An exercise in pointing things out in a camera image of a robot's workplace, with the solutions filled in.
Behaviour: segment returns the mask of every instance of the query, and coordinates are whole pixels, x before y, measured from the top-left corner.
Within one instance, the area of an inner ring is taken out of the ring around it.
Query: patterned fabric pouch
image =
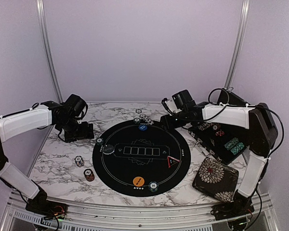
[[[236,190],[239,172],[211,158],[202,162],[193,187],[222,202],[231,202]]]

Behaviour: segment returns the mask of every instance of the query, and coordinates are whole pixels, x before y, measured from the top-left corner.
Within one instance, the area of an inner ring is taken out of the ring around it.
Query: marble table surface
[[[151,197],[132,197],[108,188],[97,176],[92,164],[92,151],[95,140],[113,125],[134,119],[142,114],[159,121],[166,114],[160,103],[89,103],[88,113],[83,119],[94,124],[95,139],[64,143],[57,138],[58,131],[53,128],[31,171],[30,178],[40,185],[50,197],[100,205],[128,206],[183,206],[211,204],[217,201],[192,187],[194,177],[205,159],[196,146],[196,141],[187,130],[177,130],[186,139],[191,150],[191,165],[185,178],[170,191]],[[77,167],[74,158],[81,155],[85,165]],[[239,171],[238,184],[243,178],[246,163],[239,156],[230,164]],[[83,171],[93,170],[95,180],[86,181]]]

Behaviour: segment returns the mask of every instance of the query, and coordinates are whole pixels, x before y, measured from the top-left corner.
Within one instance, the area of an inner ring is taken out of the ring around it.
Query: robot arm
[[[196,104],[187,90],[172,96],[172,100],[164,99],[162,104],[170,115],[161,117],[164,129],[181,127],[189,122],[207,121],[235,125],[247,129],[248,138],[244,142],[249,146],[250,159],[242,183],[234,195],[233,205],[215,206],[216,219],[225,219],[242,215],[249,208],[259,181],[266,171],[269,154],[277,139],[277,129],[268,107],[264,103],[257,106],[226,106],[207,102]]]
[[[25,176],[4,155],[2,143],[8,139],[35,128],[55,125],[60,132],[65,131],[65,142],[82,139],[92,139],[93,124],[79,123],[88,109],[87,104],[77,95],[71,95],[66,102],[58,104],[52,101],[44,102],[35,108],[13,113],[10,116],[0,116],[0,178],[27,196],[31,207],[29,211],[48,212],[50,203],[46,201],[45,191]]]

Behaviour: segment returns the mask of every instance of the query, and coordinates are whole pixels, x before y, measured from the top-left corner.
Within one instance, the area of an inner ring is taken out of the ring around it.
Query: purple wall
[[[250,103],[268,103],[284,122],[284,144],[261,189],[269,191],[282,230],[289,230],[289,1],[251,1],[233,87]]]
[[[242,1],[45,0],[63,98],[153,101],[223,86]]]
[[[36,2],[0,0],[0,115],[56,100],[42,46]],[[11,163],[27,173],[46,131],[4,143]],[[0,181],[0,221],[10,189]]]

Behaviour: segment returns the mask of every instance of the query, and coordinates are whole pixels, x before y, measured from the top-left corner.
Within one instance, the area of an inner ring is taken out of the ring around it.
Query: round black poker mat
[[[101,135],[102,144],[94,146],[96,174],[119,193],[158,195],[175,187],[187,174],[191,155],[182,135],[176,130],[164,131],[157,121],[146,126],[132,120],[119,123]],[[103,153],[105,145],[113,145],[114,152]]]

